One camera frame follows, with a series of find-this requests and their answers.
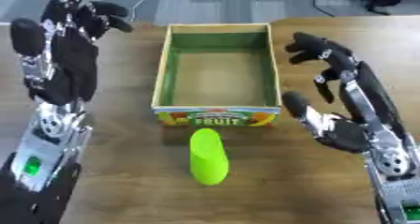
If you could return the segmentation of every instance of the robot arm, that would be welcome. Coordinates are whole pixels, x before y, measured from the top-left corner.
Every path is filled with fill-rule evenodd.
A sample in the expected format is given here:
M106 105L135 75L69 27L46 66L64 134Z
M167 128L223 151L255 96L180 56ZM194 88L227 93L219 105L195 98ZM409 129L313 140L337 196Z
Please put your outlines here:
M26 19L11 24L23 82L38 107L0 171L0 217L7 217L5 223L60 221L92 133L84 103L97 88L94 41L112 27L131 31L119 19L127 16L125 8L101 2L80 7L81 1L51 0L41 24Z
M283 95L286 108L320 143L364 157L382 223L420 223L418 147L400 121L398 110L370 67L352 52L324 38L294 35L291 63L322 59L330 65L315 78L324 99L334 95L328 82L339 81L339 97L351 118L321 114L300 94Z

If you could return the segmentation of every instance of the fruit box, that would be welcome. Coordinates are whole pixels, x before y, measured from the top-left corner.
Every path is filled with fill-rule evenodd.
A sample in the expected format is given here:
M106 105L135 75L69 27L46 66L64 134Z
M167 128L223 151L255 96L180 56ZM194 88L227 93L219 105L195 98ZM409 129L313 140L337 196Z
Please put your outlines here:
M152 109L166 126L271 126L280 113L269 24L173 24Z

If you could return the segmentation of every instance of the table surface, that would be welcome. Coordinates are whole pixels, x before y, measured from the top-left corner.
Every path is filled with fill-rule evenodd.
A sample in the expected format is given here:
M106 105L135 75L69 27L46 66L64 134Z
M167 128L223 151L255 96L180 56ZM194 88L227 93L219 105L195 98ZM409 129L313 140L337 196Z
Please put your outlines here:
M295 31L352 48L376 70L408 129L420 138L420 17L292 19L273 23L281 88L297 90L321 111L312 78L326 67L291 66L283 51ZM321 146L286 112L276 127L221 128L229 177L203 187L188 172L194 128L161 127L150 102L165 27L137 23L99 42L99 88L88 109L95 133L63 224L378 223L359 156ZM17 146L34 104L0 27L0 160Z

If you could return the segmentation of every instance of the wire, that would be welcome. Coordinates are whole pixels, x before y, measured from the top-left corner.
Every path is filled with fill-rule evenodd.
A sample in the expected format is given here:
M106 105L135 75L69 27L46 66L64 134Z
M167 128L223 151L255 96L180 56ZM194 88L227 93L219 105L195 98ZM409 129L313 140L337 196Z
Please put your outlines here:
M327 15L327 16L330 16L330 17L332 17L332 18L335 18L335 17L336 17L336 15L333 15L333 14L329 13L328 11L325 11L325 10L323 10L322 8L318 7L317 0L312 0L312 6L313 6L315 9L317 9L318 11L320 11L321 13L323 13L323 14L325 14L325 15Z
M134 19L136 19L136 9L137 7L142 4L145 0L140 0L138 3L136 3L136 5L133 6L133 8L131 9L131 19L130 21L133 22Z

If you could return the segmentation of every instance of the floor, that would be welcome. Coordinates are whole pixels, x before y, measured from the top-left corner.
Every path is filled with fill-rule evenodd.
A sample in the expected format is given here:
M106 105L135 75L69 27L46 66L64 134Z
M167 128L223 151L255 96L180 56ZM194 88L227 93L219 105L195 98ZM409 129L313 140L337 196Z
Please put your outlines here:
M103 0L132 9L139 0ZM48 0L0 0L0 22L17 17L37 19ZM135 20L156 24L170 22L270 22L290 17L324 16L312 0L144 0L135 9ZM363 16L360 1L317 0L323 9L337 16ZM420 0L404 0L389 8L394 14L420 14Z

